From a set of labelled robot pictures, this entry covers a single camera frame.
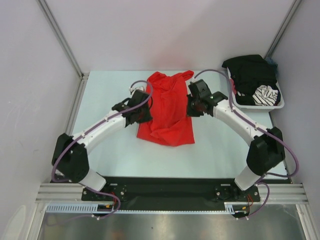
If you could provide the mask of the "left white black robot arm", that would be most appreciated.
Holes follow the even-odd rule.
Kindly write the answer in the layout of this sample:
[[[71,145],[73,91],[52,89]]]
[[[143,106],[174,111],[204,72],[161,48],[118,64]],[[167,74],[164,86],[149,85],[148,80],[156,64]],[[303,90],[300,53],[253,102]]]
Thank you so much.
[[[103,176],[91,169],[89,154],[111,134],[134,123],[151,121],[151,98],[151,94],[136,89],[131,97],[115,104],[104,118],[89,128],[74,135],[61,134],[57,138],[52,157],[51,179],[59,181],[55,178],[55,172],[58,170],[68,181],[92,189],[98,199],[107,199],[111,188]]]

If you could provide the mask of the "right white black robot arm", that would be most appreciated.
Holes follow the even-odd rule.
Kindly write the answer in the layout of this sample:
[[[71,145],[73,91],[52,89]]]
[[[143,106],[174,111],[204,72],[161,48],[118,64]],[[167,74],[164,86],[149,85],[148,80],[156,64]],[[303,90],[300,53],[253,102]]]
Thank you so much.
[[[278,142],[283,135],[277,127],[266,128],[260,124],[249,124],[247,115],[231,105],[222,92],[212,93],[204,80],[192,79],[188,85],[187,115],[200,117],[210,115],[229,126],[249,146],[246,166],[234,179],[231,196],[242,201],[249,194],[249,188],[262,176],[285,159],[285,148]]]

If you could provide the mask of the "red tank top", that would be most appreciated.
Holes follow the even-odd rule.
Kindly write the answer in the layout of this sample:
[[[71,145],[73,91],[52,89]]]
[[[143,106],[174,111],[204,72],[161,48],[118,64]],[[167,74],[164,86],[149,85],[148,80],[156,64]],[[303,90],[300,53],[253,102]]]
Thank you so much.
[[[147,81],[153,87],[150,114],[152,120],[141,123],[136,137],[163,146],[178,147],[195,143],[192,119],[187,116],[186,81],[192,70],[168,76],[155,72]]]

